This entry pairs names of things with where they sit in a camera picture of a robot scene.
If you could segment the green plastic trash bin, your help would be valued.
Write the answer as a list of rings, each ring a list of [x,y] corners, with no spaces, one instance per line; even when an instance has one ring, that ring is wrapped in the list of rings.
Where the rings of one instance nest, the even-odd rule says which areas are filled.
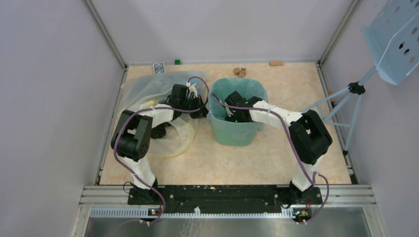
[[[257,132],[252,132],[252,133],[237,135],[234,133],[225,133],[225,132],[217,133],[217,132],[214,132],[214,130],[213,130],[213,133],[218,143],[222,145],[227,145],[227,146],[247,146],[253,141],[253,139],[255,138],[257,134]]]

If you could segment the light blue plastic bag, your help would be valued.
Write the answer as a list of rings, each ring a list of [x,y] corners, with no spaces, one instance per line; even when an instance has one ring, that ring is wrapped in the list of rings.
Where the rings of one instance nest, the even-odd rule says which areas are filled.
[[[262,131],[264,129],[262,123],[251,122],[248,118],[243,117],[229,118],[233,110],[226,110],[225,107],[211,97],[215,95],[219,102],[225,104],[227,97],[235,91],[246,100],[254,96],[265,101],[268,100],[265,88],[257,80],[242,78],[218,79],[214,82],[209,93],[209,119],[214,132],[234,133],[238,135]]]

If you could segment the clear yellowish plastic bag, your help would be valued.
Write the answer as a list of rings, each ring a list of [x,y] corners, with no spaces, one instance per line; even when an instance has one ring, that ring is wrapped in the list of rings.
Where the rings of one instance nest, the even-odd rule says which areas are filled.
[[[196,84],[197,92],[207,95],[204,71],[178,71],[153,74],[130,79],[122,85],[123,95],[119,110],[138,111],[163,102],[175,84]],[[182,114],[177,119],[164,123],[152,131],[148,151],[149,158],[168,158],[186,152],[192,145],[199,119]]]

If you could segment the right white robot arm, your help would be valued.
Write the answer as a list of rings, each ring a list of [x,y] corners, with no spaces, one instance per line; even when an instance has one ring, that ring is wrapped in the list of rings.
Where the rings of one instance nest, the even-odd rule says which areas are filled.
[[[291,180],[290,198],[295,203],[304,203],[315,183],[317,167],[333,143],[318,113],[289,111],[256,96],[246,99],[237,91],[227,96],[224,107],[228,121],[260,122],[284,130],[298,162]]]

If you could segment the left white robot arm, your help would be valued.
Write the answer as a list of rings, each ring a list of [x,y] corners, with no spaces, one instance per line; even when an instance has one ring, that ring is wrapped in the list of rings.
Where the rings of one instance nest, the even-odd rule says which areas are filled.
[[[198,118],[206,108],[196,86],[191,83],[175,84],[171,94],[156,105],[136,112],[124,110],[114,131],[111,148],[115,160],[134,178],[134,190],[146,204],[158,199],[157,178],[152,173],[147,154],[154,128],[169,123],[182,114]]]

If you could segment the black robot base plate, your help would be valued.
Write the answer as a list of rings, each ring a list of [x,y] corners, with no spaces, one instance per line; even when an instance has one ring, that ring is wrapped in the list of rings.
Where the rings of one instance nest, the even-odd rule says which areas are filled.
[[[166,185],[155,192],[133,187],[127,200],[129,205],[155,205],[165,214],[191,213],[195,208],[203,214],[279,213],[322,202],[318,187],[301,192],[288,185]]]

